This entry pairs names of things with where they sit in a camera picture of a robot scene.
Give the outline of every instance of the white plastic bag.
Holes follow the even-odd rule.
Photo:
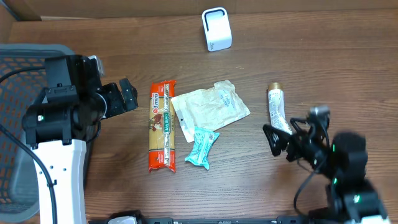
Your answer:
[[[195,90],[171,100],[187,142],[193,141],[195,126],[216,131],[250,114],[229,80],[216,82],[208,90]]]

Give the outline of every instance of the gray basket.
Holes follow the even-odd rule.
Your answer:
[[[0,44],[0,76],[16,69],[43,66],[44,58],[71,55],[63,45]],[[0,122],[25,143],[22,116],[46,86],[45,70],[22,72],[0,84]],[[0,134],[0,221],[23,222],[39,211],[34,162]]]

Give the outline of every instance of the green led light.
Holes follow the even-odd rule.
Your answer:
[[[361,196],[355,195],[354,196],[354,203],[358,203],[359,201],[361,201]]]

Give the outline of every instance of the green label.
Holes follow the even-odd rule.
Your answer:
[[[171,117],[170,117],[170,112],[168,112],[168,111],[166,111],[166,112],[164,112],[164,114],[163,114],[163,125],[164,125],[164,128],[163,128],[163,133],[164,134],[170,134],[170,119],[171,119]]]

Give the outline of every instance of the teal snack package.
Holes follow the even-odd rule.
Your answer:
[[[214,131],[195,126],[195,135],[193,137],[195,143],[193,143],[191,154],[185,158],[185,161],[189,161],[195,166],[204,166],[206,170],[209,170],[207,155],[219,135],[219,133]]]

